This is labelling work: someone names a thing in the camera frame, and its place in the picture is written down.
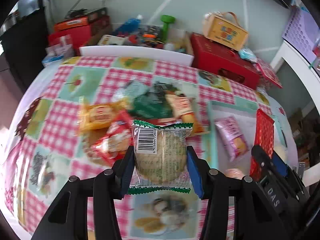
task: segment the white box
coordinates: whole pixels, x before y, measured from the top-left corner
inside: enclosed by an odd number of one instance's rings
[[[115,57],[143,57],[153,60],[169,61],[184,66],[191,66],[193,61],[193,49],[189,34],[180,29],[169,28],[168,39],[183,39],[187,53],[179,53],[164,49],[154,49],[138,46],[83,46],[80,47],[81,56],[115,56]]]

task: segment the light green wall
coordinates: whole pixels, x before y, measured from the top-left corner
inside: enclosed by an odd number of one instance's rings
[[[56,22],[62,21],[67,11],[77,0],[52,0],[52,11]],[[138,14],[146,23],[165,0],[107,0],[105,6],[112,23],[123,23]],[[76,9],[101,7],[100,0],[82,0]],[[281,45],[281,33],[287,23],[289,10],[273,0],[171,0],[161,14],[177,18],[175,26],[187,31],[202,33],[203,15],[213,11],[232,11],[237,14],[240,24],[249,31],[249,47],[256,55],[270,62],[277,47]],[[153,24],[161,25],[159,20]]]
[[[299,77],[286,62],[277,72],[277,76],[283,88],[273,87],[268,91],[268,95],[277,100],[290,117],[298,108],[303,109],[312,99]]]

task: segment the brown handle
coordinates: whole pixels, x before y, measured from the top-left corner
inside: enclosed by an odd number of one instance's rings
[[[221,14],[223,15],[223,17],[224,17],[225,15],[227,15],[227,14],[231,14],[231,15],[234,17],[234,19],[236,20],[237,25],[240,26],[240,24],[238,23],[238,18],[237,18],[237,16],[236,16],[233,12],[224,12],[224,13],[221,13]]]

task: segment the blue bottle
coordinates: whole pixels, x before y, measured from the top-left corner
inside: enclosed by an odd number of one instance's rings
[[[117,28],[112,35],[113,36],[129,36],[131,33],[135,32],[139,28],[139,24],[143,19],[142,15],[138,15],[136,18],[131,18]]]

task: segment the white shelf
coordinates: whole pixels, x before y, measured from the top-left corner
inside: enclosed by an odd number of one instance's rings
[[[288,65],[293,69],[296,75],[300,78],[301,82],[309,92],[318,112],[320,113],[320,77],[316,70],[309,69],[309,63],[304,57],[296,51],[286,41],[283,41],[280,49],[273,58],[270,65],[277,72],[283,62],[286,61]],[[307,187],[320,180],[320,163],[306,170],[303,175],[303,183]]]

